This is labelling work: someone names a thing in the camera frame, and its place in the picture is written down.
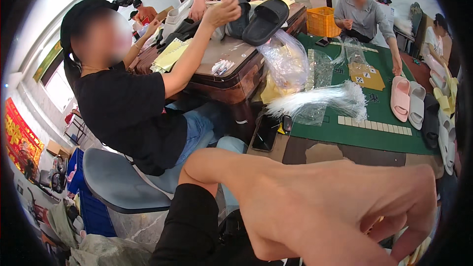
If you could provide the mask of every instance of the red banner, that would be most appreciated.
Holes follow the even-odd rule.
[[[30,130],[11,98],[5,101],[5,132],[9,158],[21,172],[30,159],[34,165],[34,178],[44,144]]]

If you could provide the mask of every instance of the plastic crate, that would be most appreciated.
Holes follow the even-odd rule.
[[[90,192],[79,190],[80,216],[84,221],[87,234],[99,234],[116,237],[115,228],[110,220],[107,207]]]
[[[84,151],[76,148],[72,156],[70,157],[69,163],[67,165],[67,175],[74,170],[74,166],[77,165],[76,173],[72,178],[71,182],[67,184],[67,190],[74,194],[77,193],[78,190],[87,191],[90,193],[86,181],[84,180],[84,173],[82,171],[82,159],[84,157]]]
[[[327,6],[308,9],[307,32],[326,37],[340,35],[341,29],[335,25],[334,9]]]

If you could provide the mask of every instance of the cap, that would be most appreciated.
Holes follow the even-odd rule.
[[[137,8],[140,4],[143,4],[143,3],[141,2],[141,0],[135,0],[135,1],[133,1],[133,7],[134,7],[134,8]]]
[[[61,46],[63,49],[66,50],[70,47],[70,35],[76,22],[97,8],[109,8],[117,11],[118,5],[106,0],[82,0],[76,3],[62,18]]]
[[[131,19],[133,19],[133,17],[134,17],[137,13],[138,13],[138,11],[132,11],[132,12],[130,13],[130,18],[128,19],[128,21],[131,20]]]

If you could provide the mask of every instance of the black slide sandal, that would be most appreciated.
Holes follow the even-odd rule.
[[[428,93],[424,98],[424,121],[422,122],[422,136],[429,148],[435,149],[439,146],[439,102],[432,94]]]
[[[289,8],[282,0],[268,0],[254,9],[254,18],[243,32],[243,41],[252,46],[267,42],[289,17]]]
[[[241,39],[243,31],[245,31],[245,28],[250,23],[251,5],[246,0],[238,1],[240,2],[241,16],[236,21],[228,23],[226,27],[228,34],[235,39]]]

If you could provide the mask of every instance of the blue crate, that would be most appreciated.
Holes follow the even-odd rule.
[[[87,234],[100,234],[116,237],[115,228],[110,220],[107,207],[90,192],[79,190],[80,216],[84,221]]]
[[[67,184],[67,190],[74,194],[78,190],[87,191],[90,193],[89,188],[86,185],[84,180],[84,173],[82,171],[82,159],[84,157],[84,151],[76,148],[72,156],[70,157],[69,163],[67,164],[67,175],[69,176],[70,172],[74,170],[74,166],[77,164],[77,170],[72,178],[72,181]]]

